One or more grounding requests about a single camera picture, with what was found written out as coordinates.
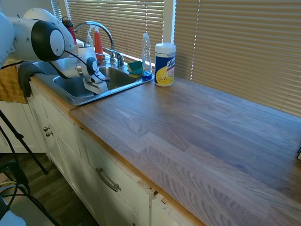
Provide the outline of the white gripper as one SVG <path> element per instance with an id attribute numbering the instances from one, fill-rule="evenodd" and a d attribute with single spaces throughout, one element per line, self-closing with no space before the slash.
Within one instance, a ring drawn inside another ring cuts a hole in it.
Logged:
<path id="1" fill-rule="evenodd" d="M 97 95 L 108 91 L 108 86 L 105 81 L 102 81 L 100 83 L 94 83 L 94 82 L 88 82 L 88 81 L 86 81 L 86 78 L 83 78 L 83 83 L 84 83 L 85 89 L 87 89 Z"/>

